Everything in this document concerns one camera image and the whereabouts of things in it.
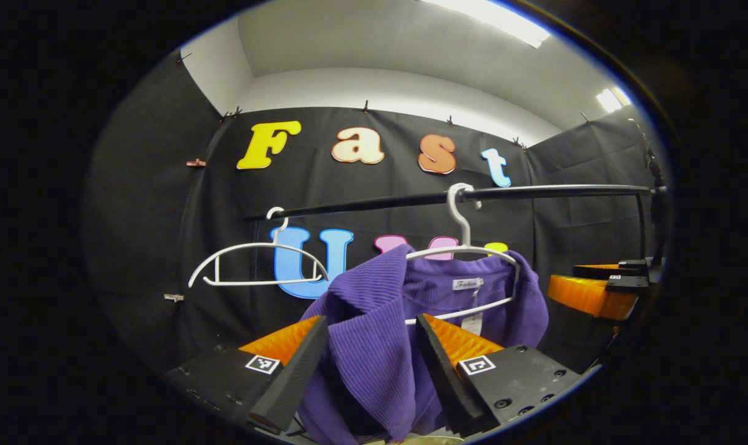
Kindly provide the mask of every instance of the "purple sweater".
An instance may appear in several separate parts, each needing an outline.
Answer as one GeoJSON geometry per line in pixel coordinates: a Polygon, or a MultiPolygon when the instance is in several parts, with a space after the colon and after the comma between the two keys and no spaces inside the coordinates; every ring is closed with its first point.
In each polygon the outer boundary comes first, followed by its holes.
{"type": "MultiPolygon", "coordinates": [[[[441,315],[506,298],[515,268],[498,256],[475,261],[406,260],[400,245],[345,271],[308,307],[303,320],[327,316],[329,344],[298,409],[306,431],[322,445],[403,440],[446,425],[434,385],[405,319],[441,315]],[[473,289],[452,290],[454,279],[483,278],[473,289]]],[[[521,265],[517,298],[483,312],[481,336],[504,347],[535,347],[548,324],[538,276],[521,265]]],[[[462,318],[447,321],[461,326],[462,318]]]]}

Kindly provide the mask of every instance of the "black fabric backdrop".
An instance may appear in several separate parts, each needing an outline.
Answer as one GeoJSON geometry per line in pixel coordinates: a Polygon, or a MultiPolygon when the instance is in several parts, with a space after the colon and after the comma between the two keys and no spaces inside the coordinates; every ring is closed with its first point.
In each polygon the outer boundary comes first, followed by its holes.
{"type": "MultiPolygon", "coordinates": [[[[140,82],[114,113],[95,147],[86,183],[83,243],[100,301],[120,336],[154,371],[165,372],[218,343],[244,344],[298,320],[312,299],[278,286],[211,287],[209,265],[192,288],[194,268],[229,245],[269,242],[278,222],[250,222],[273,206],[328,205],[351,200],[441,192],[457,182],[495,187],[481,152],[496,148],[506,158],[512,187],[547,184],[652,183],[643,166],[637,132],[626,119],[631,107],[583,124],[524,150],[458,125],[395,112],[359,109],[275,109],[243,113],[219,122],[187,71],[163,62],[140,82]],[[236,168],[255,124],[300,121],[280,154],[264,169],[236,168]],[[337,132],[368,127],[379,132],[381,163],[340,163],[332,158],[337,132]],[[450,137],[456,169],[447,175],[417,163],[425,135],[450,137]],[[207,161],[203,169],[185,162],[207,161]],[[181,294],[174,303],[164,294],[181,294]]],[[[643,129],[649,125],[643,123],[643,129]]],[[[652,140],[658,149],[656,138],[652,140]]],[[[485,201],[481,210],[460,205],[473,228],[473,244],[504,242],[523,254],[546,291],[549,275],[569,274],[575,264],[611,263],[639,256],[636,201],[631,197],[485,201]]],[[[379,254],[374,239],[406,237],[417,250],[437,236],[460,237],[445,205],[294,218],[306,229],[303,249],[326,265],[325,229],[354,233],[346,269],[379,254]]],[[[650,220],[647,219],[650,235],[650,220]]],[[[224,281],[274,279],[271,248],[222,257],[224,281]]],[[[303,275],[309,276],[309,261],[303,275]]],[[[586,366],[592,341],[590,318],[550,306],[550,327],[539,349],[574,369],[586,366]]]]}

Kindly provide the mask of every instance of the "white hanger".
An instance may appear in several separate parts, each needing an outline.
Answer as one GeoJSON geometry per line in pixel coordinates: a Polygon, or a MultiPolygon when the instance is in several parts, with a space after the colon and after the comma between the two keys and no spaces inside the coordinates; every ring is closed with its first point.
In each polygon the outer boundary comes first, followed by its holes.
{"type": "MultiPolygon", "coordinates": [[[[276,211],[282,211],[283,208],[279,208],[278,206],[275,206],[274,208],[269,209],[269,212],[267,212],[267,219],[272,218],[272,214],[276,211]]],[[[316,267],[320,268],[322,270],[322,273],[324,273],[324,276],[329,277],[329,273],[327,273],[327,270],[325,269],[324,265],[322,265],[322,262],[320,262],[316,256],[312,256],[310,253],[307,253],[304,250],[300,250],[299,248],[292,247],[291,245],[281,245],[277,243],[277,236],[282,232],[286,226],[288,226],[288,218],[284,218],[283,225],[280,226],[275,231],[275,234],[272,236],[272,242],[252,242],[248,244],[239,244],[239,245],[233,245],[227,248],[224,248],[223,250],[219,250],[212,254],[212,256],[208,257],[204,260],[201,265],[199,265],[195,271],[193,272],[193,275],[190,277],[190,282],[187,284],[187,287],[193,287],[193,282],[195,281],[195,278],[198,276],[198,273],[203,270],[206,265],[209,264],[212,260],[215,260],[215,279],[208,279],[207,277],[204,277],[204,281],[212,286],[262,286],[265,284],[289,284],[290,282],[311,282],[311,281],[320,281],[322,279],[321,275],[316,275],[316,267]],[[274,247],[274,248],[286,248],[287,250],[294,250],[296,252],[300,252],[306,257],[309,257],[310,259],[314,260],[314,276],[313,278],[306,278],[306,279],[283,279],[283,281],[221,281],[221,255],[230,252],[232,250],[238,250],[238,248],[247,248],[247,247],[274,247]]]]}
{"type": "MultiPolygon", "coordinates": [[[[516,296],[517,292],[517,282],[519,281],[519,273],[521,271],[521,267],[517,260],[515,260],[513,257],[506,255],[506,253],[502,253],[498,250],[492,250],[491,248],[485,248],[485,247],[475,247],[470,245],[470,224],[467,222],[467,219],[464,218],[464,216],[459,213],[458,209],[456,209],[456,194],[460,190],[467,190],[472,192],[473,186],[469,184],[464,183],[458,183],[451,185],[448,189],[448,209],[450,210],[450,215],[453,217],[453,219],[456,220],[459,225],[461,225],[461,245],[453,246],[453,247],[439,247],[439,248],[427,248],[427,250],[419,250],[418,252],[408,253],[407,254],[407,260],[412,260],[415,258],[421,258],[422,256],[429,256],[434,255],[436,253],[449,253],[449,252],[455,252],[455,253],[486,253],[487,255],[494,255],[499,256],[503,258],[504,260],[508,261],[510,264],[514,265],[515,267],[515,275],[514,275],[514,290],[511,291],[511,296],[496,302],[491,302],[490,304],[485,304],[481,307],[473,307],[471,309],[466,310],[460,310],[458,312],[452,312],[452,313],[444,313],[443,315],[437,315],[436,318],[439,318],[440,320],[447,320],[448,318],[456,318],[456,316],[463,316],[463,315],[469,315],[470,313],[476,313],[481,312],[484,310],[487,310],[492,307],[497,307],[500,305],[503,305],[509,301],[512,301],[514,297],[516,296]]],[[[476,201],[476,208],[481,208],[481,201],[476,201]]],[[[416,319],[410,318],[405,321],[406,324],[415,324],[416,319]]]]}

